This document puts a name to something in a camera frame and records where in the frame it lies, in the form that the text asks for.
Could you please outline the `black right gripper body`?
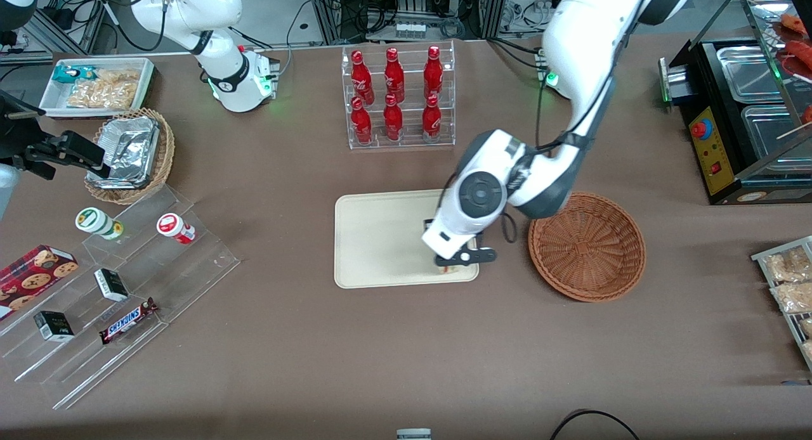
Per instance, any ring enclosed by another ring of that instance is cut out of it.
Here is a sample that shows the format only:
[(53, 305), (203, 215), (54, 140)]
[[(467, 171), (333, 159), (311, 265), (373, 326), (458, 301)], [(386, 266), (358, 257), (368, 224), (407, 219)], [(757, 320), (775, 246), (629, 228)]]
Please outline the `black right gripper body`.
[(25, 151), (30, 145), (43, 142), (46, 135), (37, 121), (46, 114), (37, 106), (19, 100), (5, 91), (1, 93), (1, 160), (4, 165), (29, 171), (32, 162)]

